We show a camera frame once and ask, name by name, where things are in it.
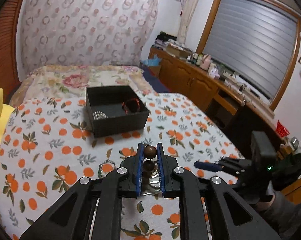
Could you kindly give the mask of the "cream tied window curtain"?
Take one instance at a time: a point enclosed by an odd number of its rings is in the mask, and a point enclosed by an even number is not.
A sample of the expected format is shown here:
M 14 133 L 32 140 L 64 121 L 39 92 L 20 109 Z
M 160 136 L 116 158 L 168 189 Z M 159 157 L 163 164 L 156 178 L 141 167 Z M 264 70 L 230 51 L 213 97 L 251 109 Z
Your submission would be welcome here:
M 199 0 L 184 0 L 181 12 L 180 27 L 177 35 L 177 41 L 185 44 L 189 25 L 191 23 L 194 11 Z

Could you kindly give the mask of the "red basket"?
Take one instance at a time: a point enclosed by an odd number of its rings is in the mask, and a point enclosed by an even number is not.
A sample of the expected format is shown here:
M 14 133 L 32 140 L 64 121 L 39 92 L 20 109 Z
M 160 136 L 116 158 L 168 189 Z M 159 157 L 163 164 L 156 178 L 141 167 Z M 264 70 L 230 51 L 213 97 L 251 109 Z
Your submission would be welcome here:
M 287 137 L 290 134 L 290 132 L 282 125 L 279 120 L 277 120 L 276 132 L 282 138 Z

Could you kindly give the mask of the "wooden cabinet counter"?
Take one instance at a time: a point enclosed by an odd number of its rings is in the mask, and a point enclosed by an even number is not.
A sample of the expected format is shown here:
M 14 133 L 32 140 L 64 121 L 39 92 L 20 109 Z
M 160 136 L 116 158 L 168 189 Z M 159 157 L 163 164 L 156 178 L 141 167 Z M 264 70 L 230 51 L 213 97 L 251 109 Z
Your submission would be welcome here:
M 199 67 L 169 55 L 168 52 L 152 47 L 150 59 L 161 59 L 152 68 L 156 77 L 170 91 L 187 96 L 198 106 L 234 143 L 245 158 L 251 157 L 251 134 L 265 132 L 279 159 L 287 155 L 284 140 L 259 111 L 238 92 L 233 92 L 225 83 L 214 80 Z

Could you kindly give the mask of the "wooden louvered wardrobe door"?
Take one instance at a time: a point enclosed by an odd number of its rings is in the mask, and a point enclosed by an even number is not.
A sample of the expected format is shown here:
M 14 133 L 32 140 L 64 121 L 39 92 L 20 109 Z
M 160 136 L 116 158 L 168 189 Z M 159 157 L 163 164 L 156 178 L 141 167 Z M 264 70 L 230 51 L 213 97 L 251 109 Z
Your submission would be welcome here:
M 0 88 L 4 102 L 9 103 L 19 88 L 16 38 L 19 14 L 23 0 L 0 0 Z

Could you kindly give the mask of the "floral quilt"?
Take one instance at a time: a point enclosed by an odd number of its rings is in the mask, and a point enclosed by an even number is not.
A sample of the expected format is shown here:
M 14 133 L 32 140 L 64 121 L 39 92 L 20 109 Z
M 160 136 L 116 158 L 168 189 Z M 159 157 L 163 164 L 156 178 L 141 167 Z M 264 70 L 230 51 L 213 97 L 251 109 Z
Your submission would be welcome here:
M 144 94 L 154 92 L 144 71 L 136 66 L 62 66 L 46 65 L 33 70 L 12 95 L 10 105 L 17 107 L 26 100 L 67 99 L 85 96 L 86 88 L 130 86 Z

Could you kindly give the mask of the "blue tissue bag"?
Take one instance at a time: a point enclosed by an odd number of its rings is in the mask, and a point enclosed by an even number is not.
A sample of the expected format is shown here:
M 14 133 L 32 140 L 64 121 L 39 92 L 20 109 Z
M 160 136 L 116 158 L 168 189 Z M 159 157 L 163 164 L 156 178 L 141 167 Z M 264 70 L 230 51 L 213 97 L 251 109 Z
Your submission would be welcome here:
M 157 67 L 160 65 L 161 63 L 161 58 L 159 58 L 157 56 L 157 54 L 154 54 L 153 55 L 153 58 L 149 58 L 149 59 L 146 59 L 146 60 L 142 60 L 141 61 L 141 64 L 145 65 L 145 66 L 148 66 L 148 67 Z

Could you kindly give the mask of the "pink circle pattern curtain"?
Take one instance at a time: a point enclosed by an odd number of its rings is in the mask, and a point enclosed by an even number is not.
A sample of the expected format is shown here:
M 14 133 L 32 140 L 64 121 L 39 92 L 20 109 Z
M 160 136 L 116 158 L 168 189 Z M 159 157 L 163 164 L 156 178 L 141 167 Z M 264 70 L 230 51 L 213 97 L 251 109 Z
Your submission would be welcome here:
M 157 19 L 158 0 L 26 0 L 22 65 L 137 66 Z

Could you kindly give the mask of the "dark blue bed sheet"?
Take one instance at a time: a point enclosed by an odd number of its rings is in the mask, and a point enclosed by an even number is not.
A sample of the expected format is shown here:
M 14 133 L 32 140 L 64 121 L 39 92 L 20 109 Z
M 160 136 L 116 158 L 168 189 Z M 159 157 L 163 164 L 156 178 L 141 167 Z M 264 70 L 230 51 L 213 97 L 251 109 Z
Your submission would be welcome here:
M 148 66 L 142 64 L 139 68 L 143 71 L 142 75 L 145 80 L 157 93 L 170 93 L 170 90 L 155 76 Z

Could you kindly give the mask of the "stack of folded clothes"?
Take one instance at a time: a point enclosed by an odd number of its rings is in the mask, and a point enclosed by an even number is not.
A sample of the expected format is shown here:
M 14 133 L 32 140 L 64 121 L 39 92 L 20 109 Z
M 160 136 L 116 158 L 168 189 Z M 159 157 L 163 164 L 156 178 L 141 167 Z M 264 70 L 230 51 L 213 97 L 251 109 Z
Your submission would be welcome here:
M 159 35 L 156 37 L 153 47 L 164 49 L 167 47 L 168 43 L 173 41 L 175 42 L 177 39 L 176 36 L 170 35 L 168 33 L 165 33 L 164 31 L 161 31 Z

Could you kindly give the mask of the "black jewelry box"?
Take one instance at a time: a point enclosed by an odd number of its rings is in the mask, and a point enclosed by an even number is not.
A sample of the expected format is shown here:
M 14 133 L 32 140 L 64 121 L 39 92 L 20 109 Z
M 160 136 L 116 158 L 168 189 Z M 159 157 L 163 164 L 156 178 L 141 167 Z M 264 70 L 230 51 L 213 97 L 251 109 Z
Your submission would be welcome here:
M 143 129 L 150 114 L 130 86 L 87 87 L 86 107 L 95 138 Z

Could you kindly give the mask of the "orange print white blanket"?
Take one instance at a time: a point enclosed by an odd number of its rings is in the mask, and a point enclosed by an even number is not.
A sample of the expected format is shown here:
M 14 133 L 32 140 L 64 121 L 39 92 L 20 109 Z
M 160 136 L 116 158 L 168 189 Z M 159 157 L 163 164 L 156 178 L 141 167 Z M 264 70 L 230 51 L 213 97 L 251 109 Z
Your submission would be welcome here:
M 10 115 L 0 148 L 0 215 L 18 239 L 81 177 L 98 179 L 135 155 L 139 143 L 162 143 L 166 154 L 197 177 L 212 172 L 195 161 L 215 162 L 241 153 L 186 96 L 140 94 L 150 110 L 145 127 L 96 139 L 84 98 L 27 100 Z

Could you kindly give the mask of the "pink thermos jug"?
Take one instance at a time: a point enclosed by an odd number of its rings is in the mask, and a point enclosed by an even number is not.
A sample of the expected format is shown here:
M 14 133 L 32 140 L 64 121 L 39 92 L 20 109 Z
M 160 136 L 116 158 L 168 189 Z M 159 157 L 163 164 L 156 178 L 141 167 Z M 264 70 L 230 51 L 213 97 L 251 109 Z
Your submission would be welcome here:
M 209 54 L 204 55 L 200 64 L 200 68 L 205 71 L 208 71 L 210 64 L 211 64 L 211 55 Z

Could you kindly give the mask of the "cardboard box on counter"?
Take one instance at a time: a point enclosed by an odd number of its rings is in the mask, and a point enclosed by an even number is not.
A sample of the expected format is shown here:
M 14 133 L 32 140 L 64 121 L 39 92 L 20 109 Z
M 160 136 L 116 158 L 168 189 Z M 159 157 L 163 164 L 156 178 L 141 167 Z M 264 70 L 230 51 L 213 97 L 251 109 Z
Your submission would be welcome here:
M 165 51 L 178 58 L 185 58 L 185 59 L 187 59 L 189 56 L 193 54 L 191 50 L 184 49 L 174 44 L 168 44 L 167 47 L 165 48 Z

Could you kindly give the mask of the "grey window blind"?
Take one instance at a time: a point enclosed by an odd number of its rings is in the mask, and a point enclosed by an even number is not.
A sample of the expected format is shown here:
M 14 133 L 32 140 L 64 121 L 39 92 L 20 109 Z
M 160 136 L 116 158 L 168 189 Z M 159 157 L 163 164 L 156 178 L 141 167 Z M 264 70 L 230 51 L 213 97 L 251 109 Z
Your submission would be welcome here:
M 297 18 L 262 0 L 220 0 L 204 54 L 273 99 L 296 42 Z

